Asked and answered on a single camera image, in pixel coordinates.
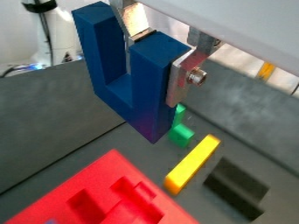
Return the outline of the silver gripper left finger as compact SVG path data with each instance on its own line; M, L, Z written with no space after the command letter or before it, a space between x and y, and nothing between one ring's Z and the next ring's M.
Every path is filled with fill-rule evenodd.
M145 6L137 0L108 0L126 40L126 70L131 73L130 47L155 33L150 27Z

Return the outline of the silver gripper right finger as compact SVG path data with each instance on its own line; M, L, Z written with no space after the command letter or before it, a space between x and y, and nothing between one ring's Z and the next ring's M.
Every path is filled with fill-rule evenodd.
M223 45L222 40L194 27L190 27L187 43L193 49L174 61L170 72L166 103L173 108L186 98L190 86L199 87L206 81L202 64Z

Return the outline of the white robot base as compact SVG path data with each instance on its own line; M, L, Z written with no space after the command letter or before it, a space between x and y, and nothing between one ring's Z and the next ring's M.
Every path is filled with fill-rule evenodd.
M78 34L71 13L58 0L22 0L24 9L38 19L38 51L32 58L52 67L78 58Z

